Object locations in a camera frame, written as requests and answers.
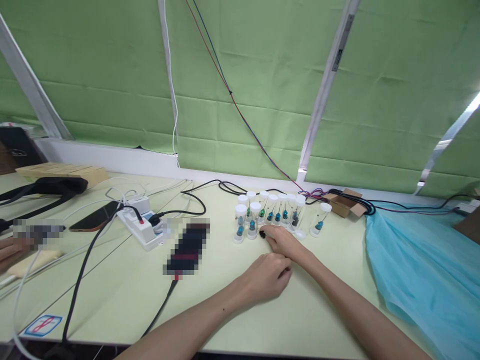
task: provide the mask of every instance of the blue plastic bag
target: blue plastic bag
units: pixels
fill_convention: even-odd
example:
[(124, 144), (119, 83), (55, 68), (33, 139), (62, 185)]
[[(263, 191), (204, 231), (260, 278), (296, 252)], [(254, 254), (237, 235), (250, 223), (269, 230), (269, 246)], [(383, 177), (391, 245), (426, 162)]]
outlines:
[(366, 222), (388, 310), (416, 324), (439, 359), (480, 359), (480, 245), (452, 228), (461, 219), (378, 210)]

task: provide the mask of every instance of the red wire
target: red wire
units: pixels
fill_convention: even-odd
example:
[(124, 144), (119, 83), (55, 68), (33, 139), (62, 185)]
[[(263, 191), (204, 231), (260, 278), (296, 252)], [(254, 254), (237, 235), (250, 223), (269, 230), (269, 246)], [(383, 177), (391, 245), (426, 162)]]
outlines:
[[(223, 84), (225, 85), (226, 89), (228, 90), (228, 92), (230, 93), (230, 97), (231, 97), (231, 100), (233, 101), (233, 104), (235, 105), (238, 113), (240, 114), (241, 118), (243, 119), (243, 121), (245, 122), (245, 124), (250, 127), (249, 123), (247, 122), (247, 120), (245, 119), (245, 117), (243, 116), (242, 112), (240, 111), (235, 99), (234, 99), (234, 96), (232, 95), (232, 92), (230, 91), (230, 88), (229, 86), (227, 85), (227, 82), (225, 81), (224, 77), (222, 76), (222, 73), (220, 72), (219, 70), (219, 67), (217, 66), (217, 63), (215, 62), (215, 59), (214, 57), (212, 56), (212, 53), (210, 51), (210, 48), (209, 46), (207, 45), (207, 42), (205, 41), (205, 38), (204, 38), (204, 35), (202, 34), (202, 30), (200, 30), (200, 26), (199, 26), (199, 23), (197, 22), (197, 18), (195, 18), (195, 14), (192, 10), (192, 8), (190, 7), (190, 4), (189, 4), (189, 0), (185, 0), (186, 4), (188, 5), (188, 8), (190, 9), (190, 13), (191, 15), (193, 16), (193, 20), (195, 20), (195, 24), (196, 24), (196, 28), (198, 29), (198, 32), (200, 33), (200, 36), (201, 36), (201, 39), (203, 40), (203, 43), (205, 44), (205, 47), (206, 49), (208, 50), (208, 53), (210, 54), (210, 58), (211, 60), (213, 61), (213, 64), (215, 65), (215, 68), (216, 68), (216, 71), (218, 72), (218, 75), (220, 75), (221, 77), (221, 80), (223, 81)], [(262, 144), (260, 143), (260, 141), (255, 137), (255, 140), (256, 142), (258, 143), (258, 145), (262, 148), (262, 151), (268, 156), (267, 152), (265, 151), (265, 149), (263, 149), (263, 146)], [(278, 165), (275, 163), (275, 161), (273, 161), (273, 159), (268, 156), (272, 162), (272, 164), (283, 174), (287, 177), (287, 179), (289, 179), (292, 183), (294, 183), (296, 186), (298, 186), (298, 188), (302, 191), (304, 191), (305, 193), (308, 194), (308, 196), (311, 196), (311, 194), (308, 192), (308, 191), (305, 191), (302, 189), (302, 187), (300, 185), (298, 185), (295, 181), (292, 180), (292, 178), (290, 176), (288, 176), (285, 172), (282, 171), (282, 169), (280, 169), (278, 167)]]

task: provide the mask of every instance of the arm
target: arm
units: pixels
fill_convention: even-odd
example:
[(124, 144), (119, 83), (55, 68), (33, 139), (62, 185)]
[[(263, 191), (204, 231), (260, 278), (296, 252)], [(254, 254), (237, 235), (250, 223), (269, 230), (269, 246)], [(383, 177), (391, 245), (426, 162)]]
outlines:
[(326, 268), (285, 228), (266, 225), (261, 230), (275, 253), (292, 259), (315, 279), (369, 358), (430, 359), (380, 310)]
[(283, 255), (261, 255), (230, 285), (157, 327), (118, 359), (190, 360), (230, 315), (280, 295), (292, 275), (290, 265)]

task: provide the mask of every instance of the hand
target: hand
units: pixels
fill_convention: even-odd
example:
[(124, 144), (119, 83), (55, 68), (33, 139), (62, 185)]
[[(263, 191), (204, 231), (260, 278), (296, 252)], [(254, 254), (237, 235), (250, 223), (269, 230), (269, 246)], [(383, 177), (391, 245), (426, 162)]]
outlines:
[(264, 225), (260, 231), (265, 232), (266, 240), (274, 253), (282, 254), (297, 264), (308, 250), (286, 228), (275, 225)]
[(242, 289), (247, 305), (279, 296), (292, 276), (292, 261), (268, 253), (260, 257), (235, 282)]

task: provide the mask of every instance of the light green table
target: light green table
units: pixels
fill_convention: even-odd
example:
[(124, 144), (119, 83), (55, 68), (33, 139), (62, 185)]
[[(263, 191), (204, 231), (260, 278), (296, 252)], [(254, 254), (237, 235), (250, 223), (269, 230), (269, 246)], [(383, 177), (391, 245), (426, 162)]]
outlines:
[[(147, 189), (153, 189), (173, 182), (172, 179), (136, 176), (129, 174), (109, 173), (109, 176), (111, 178), (115, 176), (121, 176), (132, 179), (135, 182), (147, 185)], [(122, 183), (127, 182), (127, 180), (121, 179), (113, 179), (105, 182), (94, 187), (93, 189), (87, 190), (83, 194), (76, 196), (75, 198), (58, 207), (55, 207), (52, 210), (36, 216), (35, 218), (63, 219), (65, 216), (82, 207), (83, 205), (97, 200), (108, 200), (104, 194), (110, 186), (115, 186), (123, 192), (126, 192), (130, 189), (135, 189), (137, 191), (142, 190), (140, 185), (121, 185)], [(150, 202), (152, 208), (154, 210), (161, 209), (168, 202), (170, 202), (179, 193), (179, 191), (183, 190), (187, 186), (191, 186), (190, 183), (190, 181), (182, 181), (179, 186), (175, 187), (174, 189), (152, 196)], [(23, 180), (23, 178), (18, 176), (16, 173), (0, 176), (0, 191), (2, 193), (25, 184), (26, 182)], [(121, 196), (120, 194), (115, 194), (114, 191), (111, 193), (111, 195), (117, 199)], [(15, 216), (28, 213), (32, 208), (37, 209), (43, 205), (50, 204), (52, 201), (53, 199), (51, 198), (39, 198), (33, 200), (20, 200), (11, 205), (0, 206), (0, 218), (12, 219)], [(91, 206), (87, 206), (67, 219), (65, 226), (68, 228), (70, 225), (76, 223), (86, 215), (92, 213), (95, 209), (98, 209), (105, 204), (107, 204), (107, 202), (99, 202), (92, 204)], [(66, 254), (70, 251), (80, 248), (83, 245), (89, 244), (94, 235), (94, 232), (70, 232), (67, 230), (64, 232), (63, 238), (54, 241), (54, 243), (57, 244), (58, 248), (64, 254)], [(4, 234), (2, 235), (2, 238), (8, 236), (11, 236), (11, 234)], [(90, 258), (88, 259), (85, 274), (87, 275), (92, 271), (92, 269), (97, 267), (129, 237), (130, 233), (123, 226), (123, 224), (121, 224), (119, 220), (114, 221), (106, 235), (98, 240), (97, 245), (93, 249)], [(68, 290), (75, 285), (86, 250), (87, 249), (85, 248), (82, 251), (62, 259), (55, 264), (55, 266), (44, 270), (25, 283), (16, 318), (16, 329), (21, 330), (25, 328), (34, 319), (36, 319), (39, 314), (43, 313), (45, 309), (48, 309), (57, 299), (61, 298), (62, 295), (68, 292)], [(5, 277), (6, 275), (2, 274), (0, 276), (0, 280)], [(0, 326), (0, 343), (6, 343), (12, 338), (12, 309), (16, 291), (11, 292), (11, 289), (19, 282), (20, 281), (17, 280), (16, 282), (13, 282), (10, 285), (0, 289), (0, 319), (2, 319), (2, 326)]]
[[(197, 304), (240, 275), (260, 254), (270, 251), (258, 237), (242, 244), (232, 242), (235, 230), (236, 197), (209, 186), (194, 192), (207, 206), (210, 239), (203, 251), (199, 270), (185, 276), (176, 286), (157, 326)], [(183, 209), (186, 195), (179, 195), (166, 207)], [(193, 200), (190, 211), (201, 210)], [(365, 252), (365, 219), (343, 219), (331, 214), (319, 238), (303, 241), (337, 276), (386, 314), (423, 349), (419, 332), (382, 305)], [(132, 237), (91, 270), (83, 279), (69, 328), (73, 342), (132, 344), (155, 316), (170, 286), (162, 275), (173, 243), (146, 252)], [(72, 290), (44, 311), (65, 317)], [(61, 323), (46, 338), (59, 340)], [(225, 324), (207, 341), (206, 352), (283, 355), (336, 359), (366, 359), (323, 291), (298, 266), (288, 287), (277, 299), (254, 306)]]

